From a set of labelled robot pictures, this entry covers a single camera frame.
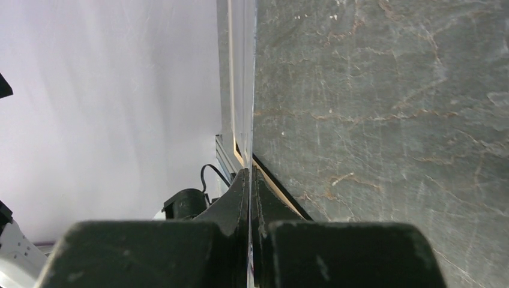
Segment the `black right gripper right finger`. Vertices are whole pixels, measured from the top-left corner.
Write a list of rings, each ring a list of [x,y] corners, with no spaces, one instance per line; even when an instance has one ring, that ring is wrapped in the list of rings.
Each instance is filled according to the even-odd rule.
[[[257,287],[445,287],[427,238],[395,222],[303,219],[252,173]]]

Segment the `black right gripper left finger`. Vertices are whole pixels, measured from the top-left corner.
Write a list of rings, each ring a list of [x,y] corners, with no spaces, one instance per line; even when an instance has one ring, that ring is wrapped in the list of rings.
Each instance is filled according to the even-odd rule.
[[[246,287],[248,180],[191,220],[84,221],[59,240],[37,287]]]

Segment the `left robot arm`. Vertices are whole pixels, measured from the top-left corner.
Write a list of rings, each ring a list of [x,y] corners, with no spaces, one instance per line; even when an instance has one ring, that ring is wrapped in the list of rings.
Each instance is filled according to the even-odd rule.
[[[1,205],[2,287],[203,287],[208,224],[193,221],[193,190],[165,208],[165,220],[85,221],[45,255]]]

